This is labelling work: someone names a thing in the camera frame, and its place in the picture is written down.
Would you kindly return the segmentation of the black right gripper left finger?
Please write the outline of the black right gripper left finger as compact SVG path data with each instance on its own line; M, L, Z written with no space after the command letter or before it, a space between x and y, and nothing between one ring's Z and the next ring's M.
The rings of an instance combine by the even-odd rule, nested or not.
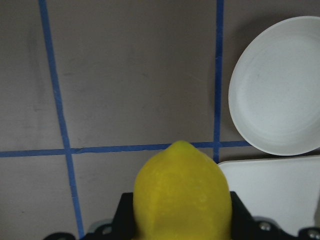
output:
M111 223L99 226L94 232L85 235L85 240L133 240L137 226L133 210L133 193L121 195Z

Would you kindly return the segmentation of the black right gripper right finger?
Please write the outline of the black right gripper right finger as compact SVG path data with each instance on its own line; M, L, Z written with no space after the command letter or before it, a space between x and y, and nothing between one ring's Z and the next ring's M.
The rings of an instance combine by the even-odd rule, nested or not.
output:
M318 227L305 227L297 236L291 235L272 221L256 219L248 211L236 192L230 192L232 201L231 238L233 240L318 240Z

